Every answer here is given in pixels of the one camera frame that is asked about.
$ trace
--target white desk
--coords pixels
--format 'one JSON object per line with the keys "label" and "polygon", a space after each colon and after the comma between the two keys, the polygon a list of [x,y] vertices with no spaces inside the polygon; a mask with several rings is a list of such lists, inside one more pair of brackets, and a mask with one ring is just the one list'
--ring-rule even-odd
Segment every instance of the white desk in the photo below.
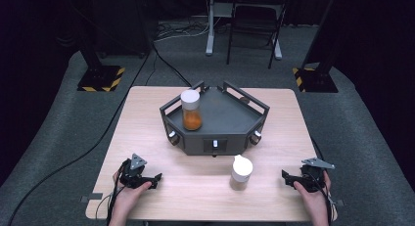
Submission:
{"label": "white desk", "polygon": [[[214,43],[214,17],[219,18],[231,18],[232,4],[231,3],[215,3],[214,0],[210,0],[209,3],[209,14],[208,14],[208,37],[207,37],[207,56],[213,54],[213,43]],[[283,55],[281,53],[280,43],[277,39],[277,46],[274,52],[275,59],[282,60]]]}
{"label": "white desk", "polygon": [[[136,153],[145,159],[143,176],[162,173],[156,190],[146,191],[129,218],[190,221],[306,221],[300,194],[285,185],[281,169],[300,175],[301,160],[316,157],[296,95],[289,89],[244,89],[270,107],[262,139],[243,156],[254,164],[247,189],[229,184],[234,157],[186,156],[165,136],[160,107],[184,87],[131,88],[94,193],[108,195],[113,174]],[[101,200],[90,200],[86,215],[95,218]],[[107,217],[107,202],[97,212]]]}

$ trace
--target dark background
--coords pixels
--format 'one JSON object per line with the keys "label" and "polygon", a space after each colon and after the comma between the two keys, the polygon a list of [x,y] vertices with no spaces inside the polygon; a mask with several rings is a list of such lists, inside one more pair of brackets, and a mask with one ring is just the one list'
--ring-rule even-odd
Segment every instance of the dark background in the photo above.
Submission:
{"label": "dark background", "polygon": [[[93,0],[72,1],[85,17],[95,21]],[[151,1],[157,5],[160,20],[206,12],[205,0]],[[335,0],[308,61],[324,61],[336,50],[332,40],[345,34],[346,29],[333,66],[354,83],[412,187],[414,1]],[[328,3],[329,0],[295,0],[288,8],[285,24],[319,24]],[[344,26],[350,13],[355,13],[355,19]],[[0,15],[2,184],[41,126],[69,58],[78,48],[62,0],[0,0]],[[81,22],[95,41],[95,27],[86,20]]]}

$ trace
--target clear plastic jar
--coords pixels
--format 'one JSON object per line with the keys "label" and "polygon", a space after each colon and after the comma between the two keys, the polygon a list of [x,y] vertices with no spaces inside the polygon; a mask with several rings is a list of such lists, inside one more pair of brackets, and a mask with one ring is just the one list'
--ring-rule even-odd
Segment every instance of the clear plastic jar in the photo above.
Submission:
{"label": "clear plastic jar", "polygon": [[183,126],[188,130],[197,130],[202,126],[202,116],[199,110],[200,97],[199,92],[195,90],[186,90],[180,95]]}

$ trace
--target tripod base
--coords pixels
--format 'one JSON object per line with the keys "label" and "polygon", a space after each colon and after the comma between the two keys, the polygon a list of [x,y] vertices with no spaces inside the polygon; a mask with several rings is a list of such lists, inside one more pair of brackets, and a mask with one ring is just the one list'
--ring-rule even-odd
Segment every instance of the tripod base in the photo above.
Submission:
{"label": "tripod base", "polygon": [[314,68],[293,68],[293,73],[301,92],[339,92],[329,73],[322,74]]}
{"label": "tripod base", "polygon": [[125,68],[118,66],[100,66],[99,69],[91,68],[85,72],[78,83],[78,91],[114,91],[121,81]]}

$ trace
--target chair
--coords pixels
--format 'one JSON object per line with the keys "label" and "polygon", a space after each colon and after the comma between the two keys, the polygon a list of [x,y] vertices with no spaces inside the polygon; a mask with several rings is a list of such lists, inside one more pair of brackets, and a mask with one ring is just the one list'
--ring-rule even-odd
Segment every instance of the chair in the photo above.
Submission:
{"label": "chair", "polygon": [[[227,65],[229,65],[230,60],[233,33],[244,32],[269,34],[267,45],[271,43],[272,52],[268,68],[271,68],[276,42],[288,2],[289,0],[232,0]],[[276,10],[278,6],[281,7],[279,15],[277,15]]]}

